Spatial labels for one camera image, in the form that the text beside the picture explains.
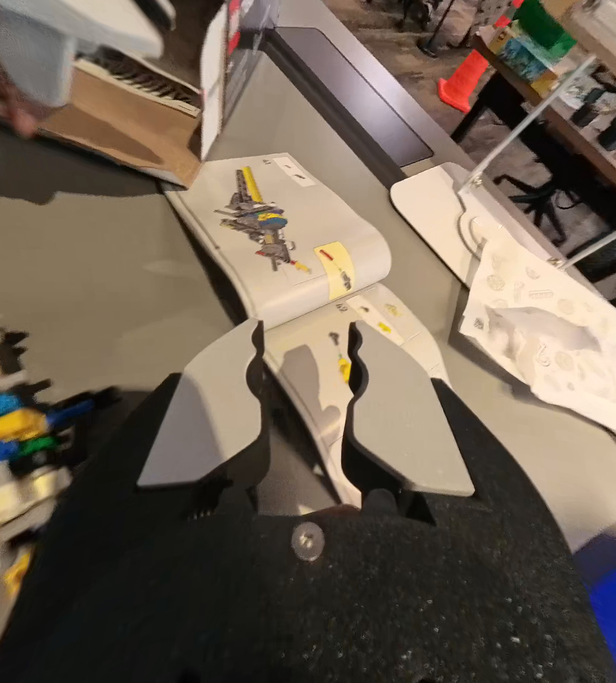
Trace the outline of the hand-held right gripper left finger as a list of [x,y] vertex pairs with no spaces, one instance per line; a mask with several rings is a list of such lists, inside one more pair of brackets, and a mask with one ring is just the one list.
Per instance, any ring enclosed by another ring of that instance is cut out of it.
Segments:
[[249,319],[181,373],[136,481],[140,488],[229,482],[257,486],[269,469],[263,322]]

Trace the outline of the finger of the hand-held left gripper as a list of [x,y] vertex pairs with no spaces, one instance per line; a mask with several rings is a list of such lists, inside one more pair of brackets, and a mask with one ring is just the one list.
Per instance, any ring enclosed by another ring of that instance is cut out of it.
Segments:
[[71,1],[81,13],[81,41],[143,57],[160,57],[176,27],[170,1]]

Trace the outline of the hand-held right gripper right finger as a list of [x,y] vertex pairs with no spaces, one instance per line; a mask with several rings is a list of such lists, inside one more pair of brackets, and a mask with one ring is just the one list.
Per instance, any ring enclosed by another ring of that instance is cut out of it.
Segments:
[[352,399],[343,436],[343,471],[370,488],[346,462],[352,446],[403,491],[471,497],[475,486],[449,418],[423,364],[363,320],[349,328]]

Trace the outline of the lego instruction booklet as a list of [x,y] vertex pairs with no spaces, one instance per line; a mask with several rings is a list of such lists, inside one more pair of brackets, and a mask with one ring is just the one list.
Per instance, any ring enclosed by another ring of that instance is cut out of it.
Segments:
[[263,322],[266,366],[339,500],[359,508],[341,468],[351,323],[363,320],[450,384],[432,334],[382,284],[392,264],[385,238],[288,154],[208,161],[189,189],[164,193],[246,316]]

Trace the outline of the partly built lego model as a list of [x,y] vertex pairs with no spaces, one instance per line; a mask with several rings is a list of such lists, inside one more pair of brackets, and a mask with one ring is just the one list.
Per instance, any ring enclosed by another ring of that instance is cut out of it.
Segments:
[[28,334],[7,329],[0,314],[0,575],[12,595],[30,562],[30,545],[88,456],[90,427],[121,399],[116,387],[84,391],[56,403],[39,394],[21,362]]

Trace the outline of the colourful lego box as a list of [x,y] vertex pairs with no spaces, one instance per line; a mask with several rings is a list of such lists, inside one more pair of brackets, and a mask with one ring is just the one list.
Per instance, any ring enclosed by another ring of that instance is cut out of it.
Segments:
[[545,76],[559,76],[559,64],[566,61],[576,43],[543,1],[523,1],[511,22],[486,45],[519,78],[535,83]]

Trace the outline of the white printed sheet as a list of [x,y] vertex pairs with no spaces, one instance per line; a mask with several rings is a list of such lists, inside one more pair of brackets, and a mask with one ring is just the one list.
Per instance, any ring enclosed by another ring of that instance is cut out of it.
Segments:
[[131,91],[196,118],[202,110],[199,88],[159,68],[142,57],[113,48],[99,47],[76,58],[75,67],[101,81]]

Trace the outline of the brown cardboard box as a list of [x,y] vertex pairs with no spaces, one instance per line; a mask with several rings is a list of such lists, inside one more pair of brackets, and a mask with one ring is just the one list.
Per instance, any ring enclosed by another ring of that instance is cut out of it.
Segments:
[[70,103],[50,115],[48,137],[179,187],[189,187],[246,89],[281,1],[171,1],[176,27],[160,57],[143,57],[199,88],[200,116],[77,70]]

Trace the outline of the torn white printed paper bag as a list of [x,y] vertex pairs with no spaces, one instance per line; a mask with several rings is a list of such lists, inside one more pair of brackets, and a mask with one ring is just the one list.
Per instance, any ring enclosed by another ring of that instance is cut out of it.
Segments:
[[537,399],[616,435],[616,309],[505,229],[482,246],[459,332]]

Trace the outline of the white folding stand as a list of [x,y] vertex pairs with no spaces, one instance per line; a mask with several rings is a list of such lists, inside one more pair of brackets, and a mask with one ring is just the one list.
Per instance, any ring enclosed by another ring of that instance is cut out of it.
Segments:
[[571,86],[596,60],[616,75],[616,1],[590,1],[570,7],[564,26],[582,39],[588,56],[472,170],[445,163],[392,186],[392,205],[437,256],[465,281],[471,260],[487,253],[490,242],[520,244],[526,252],[558,267],[569,268],[616,242],[616,229],[570,258],[553,255],[527,228],[483,188],[488,166]]

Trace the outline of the black office chair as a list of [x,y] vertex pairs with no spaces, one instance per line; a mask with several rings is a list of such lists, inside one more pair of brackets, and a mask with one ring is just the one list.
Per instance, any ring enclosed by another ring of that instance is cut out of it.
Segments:
[[566,242],[567,233],[559,219],[559,212],[575,208],[582,202],[575,193],[561,189],[554,178],[533,186],[512,175],[502,174],[494,177],[493,182],[496,186],[507,182],[520,191],[519,194],[510,195],[509,200],[524,214],[531,216],[538,229],[542,229],[544,220],[549,223],[554,232],[552,243],[555,247]]

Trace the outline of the orange traffic cone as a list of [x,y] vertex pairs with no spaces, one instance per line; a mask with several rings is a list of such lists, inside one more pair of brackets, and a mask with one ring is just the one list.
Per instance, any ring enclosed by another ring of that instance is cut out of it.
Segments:
[[445,105],[463,114],[469,113],[471,109],[469,98],[488,67],[488,60],[474,49],[449,79],[439,79],[438,97]]

